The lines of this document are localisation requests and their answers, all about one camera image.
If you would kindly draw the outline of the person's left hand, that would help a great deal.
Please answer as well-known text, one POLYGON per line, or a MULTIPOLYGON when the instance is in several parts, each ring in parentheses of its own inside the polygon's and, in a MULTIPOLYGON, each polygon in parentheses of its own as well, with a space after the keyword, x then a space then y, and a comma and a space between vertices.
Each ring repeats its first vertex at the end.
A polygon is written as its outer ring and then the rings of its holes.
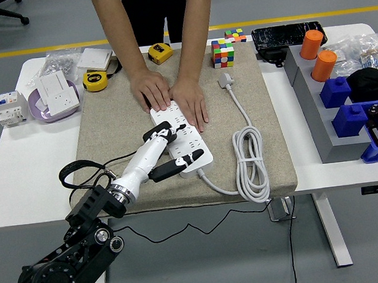
POLYGON ((209 117, 199 82, 195 79, 179 78, 169 90, 169 96, 180 107, 188 123, 196 127, 199 133, 204 132, 209 117))

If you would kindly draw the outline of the person's right hand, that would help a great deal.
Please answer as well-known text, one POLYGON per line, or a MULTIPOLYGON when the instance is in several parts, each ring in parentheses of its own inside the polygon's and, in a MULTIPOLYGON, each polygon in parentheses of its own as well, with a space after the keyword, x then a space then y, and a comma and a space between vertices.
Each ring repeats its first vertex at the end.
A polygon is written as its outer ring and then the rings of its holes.
POLYGON ((129 75, 130 90, 141 108, 147 114, 153 108, 156 112, 167 110, 171 104, 169 84, 158 72, 140 69, 129 75))

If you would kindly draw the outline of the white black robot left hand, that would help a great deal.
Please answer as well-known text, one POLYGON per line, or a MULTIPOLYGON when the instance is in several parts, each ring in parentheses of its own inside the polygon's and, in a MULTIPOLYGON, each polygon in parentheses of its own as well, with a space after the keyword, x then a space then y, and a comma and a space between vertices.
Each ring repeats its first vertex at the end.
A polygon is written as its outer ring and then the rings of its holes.
POLYGON ((191 153, 180 155, 163 165, 156 166, 167 145, 177 139, 177 131, 185 127, 186 125, 182 124, 174 128, 169 122, 163 121, 149 132, 146 132, 144 134, 144 145, 132 157, 122 175, 112 182, 109 191, 133 195, 137 198, 142 183, 150 179, 156 183, 163 181, 181 173, 200 159, 204 150, 196 149, 191 153))

